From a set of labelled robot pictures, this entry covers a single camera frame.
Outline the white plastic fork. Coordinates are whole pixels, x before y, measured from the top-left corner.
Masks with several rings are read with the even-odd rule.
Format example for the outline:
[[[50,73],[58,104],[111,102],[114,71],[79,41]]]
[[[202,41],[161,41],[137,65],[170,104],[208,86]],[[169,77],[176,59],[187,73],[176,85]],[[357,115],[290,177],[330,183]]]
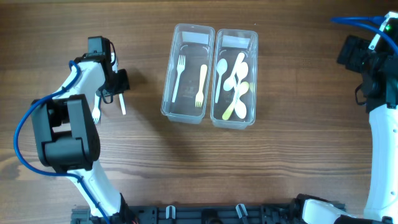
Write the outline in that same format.
[[[100,118],[101,118],[101,110],[100,110],[100,101],[101,98],[97,95],[95,95],[95,101],[94,101],[94,108],[93,111],[91,112],[93,121],[95,124],[100,123]]]
[[[186,59],[184,55],[179,55],[178,57],[178,63],[177,63],[177,78],[175,81],[175,86],[174,86],[174,91],[172,95],[172,103],[175,103],[176,97],[177,97],[177,92],[178,92],[178,86],[180,82],[180,76],[182,72],[185,70],[185,64],[186,64]]]
[[[126,105],[125,105],[124,96],[123,96],[122,93],[119,94],[119,102],[120,102],[120,105],[121,105],[122,114],[126,115]]]

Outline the yellow plastic fork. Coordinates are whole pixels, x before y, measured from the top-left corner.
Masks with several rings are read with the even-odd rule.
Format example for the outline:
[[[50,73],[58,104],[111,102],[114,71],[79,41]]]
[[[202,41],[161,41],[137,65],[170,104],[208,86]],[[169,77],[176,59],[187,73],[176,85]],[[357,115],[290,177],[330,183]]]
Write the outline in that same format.
[[[199,81],[199,89],[198,92],[195,96],[195,106],[197,108],[200,108],[203,104],[203,99],[204,99],[204,95],[203,95],[203,87],[205,84],[205,78],[206,78],[206,74],[208,71],[208,67],[207,65],[203,64],[200,67],[200,81]]]

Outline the white plastic spoon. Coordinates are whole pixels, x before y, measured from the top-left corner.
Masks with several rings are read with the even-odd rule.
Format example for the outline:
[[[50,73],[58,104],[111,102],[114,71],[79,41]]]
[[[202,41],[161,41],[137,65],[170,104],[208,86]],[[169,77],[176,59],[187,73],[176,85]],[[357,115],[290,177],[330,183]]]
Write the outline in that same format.
[[[238,96],[236,99],[236,104],[235,104],[234,110],[240,119],[244,119],[247,114],[246,105],[240,100],[240,97],[242,97],[244,94],[246,94],[248,92],[248,90],[249,90],[248,82],[242,82],[239,84]]]
[[[239,95],[239,85],[241,84],[241,81],[246,78],[246,76],[248,75],[248,64],[246,62],[242,62],[237,71],[237,77],[238,77],[238,81],[235,87],[235,93],[234,93],[234,101],[233,101],[233,105],[236,104],[237,100],[238,100],[238,95]]]
[[[224,91],[230,91],[236,84],[234,76],[236,74],[236,71],[237,71],[239,65],[243,62],[244,58],[245,58],[245,54],[243,52],[238,53],[238,56],[236,57],[236,61],[234,63],[231,75],[224,81],[224,84],[223,84]]]
[[[216,66],[216,72],[218,73],[218,81],[217,81],[216,93],[215,93],[215,103],[218,103],[218,100],[220,97],[222,76],[227,71],[227,69],[228,69],[228,63],[225,58],[222,58],[217,63],[217,66]]]

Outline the yellow plastic spoon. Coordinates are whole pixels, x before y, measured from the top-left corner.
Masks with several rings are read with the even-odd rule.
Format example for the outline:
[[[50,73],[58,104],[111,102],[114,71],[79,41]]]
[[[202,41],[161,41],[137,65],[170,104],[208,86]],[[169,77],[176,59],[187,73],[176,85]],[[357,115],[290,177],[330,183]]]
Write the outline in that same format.
[[[232,112],[234,111],[235,105],[233,105],[233,102],[227,107],[226,111],[222,115],[223,120],[228,120],[230,116],[232,115]]]

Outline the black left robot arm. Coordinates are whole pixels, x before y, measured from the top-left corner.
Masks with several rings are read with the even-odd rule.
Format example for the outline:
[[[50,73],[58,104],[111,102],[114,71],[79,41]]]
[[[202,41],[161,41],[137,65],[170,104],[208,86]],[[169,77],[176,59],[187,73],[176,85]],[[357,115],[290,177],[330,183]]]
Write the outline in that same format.
[[[100,138],[90,101],[113,102],[130,88],[127,72],[118,69],[113,43],[102,36],[88,38],[88,51],[68,64],[70,75],[51,95],[34,100],[22,122],[32,119],[42,175],[71,180],[90,206],[92,223],[138,223],[123,195],[102,168]]]

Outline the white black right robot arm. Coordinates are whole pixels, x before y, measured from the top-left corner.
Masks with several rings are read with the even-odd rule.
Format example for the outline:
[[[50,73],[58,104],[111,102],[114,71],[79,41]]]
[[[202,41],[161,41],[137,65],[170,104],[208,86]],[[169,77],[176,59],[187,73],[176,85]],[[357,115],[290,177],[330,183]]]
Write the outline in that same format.
[[[385,16],[333,17],[332,22],[360,27],[372,40],[350,35],[338,63],[362,76],[356,88],[369,115],[373,152],[371,183],[363,217],[356,218],[331,202],[299,194],[287,219],[300,223],[397,223],[397,13]]]

